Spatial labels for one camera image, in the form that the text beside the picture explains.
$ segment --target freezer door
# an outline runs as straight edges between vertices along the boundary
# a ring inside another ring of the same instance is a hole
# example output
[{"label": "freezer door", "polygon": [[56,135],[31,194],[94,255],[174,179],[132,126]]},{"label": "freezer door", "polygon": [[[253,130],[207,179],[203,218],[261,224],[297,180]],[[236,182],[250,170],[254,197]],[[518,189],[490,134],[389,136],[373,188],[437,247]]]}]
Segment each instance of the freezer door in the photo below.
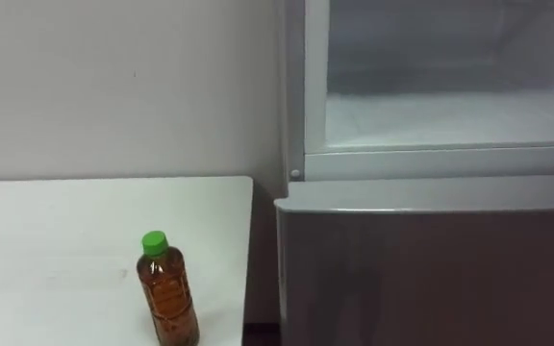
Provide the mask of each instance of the freezer door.
[{"label": "freezer door", "polygon": [[290,184],[284,345],[554,345],[554,176]]}]

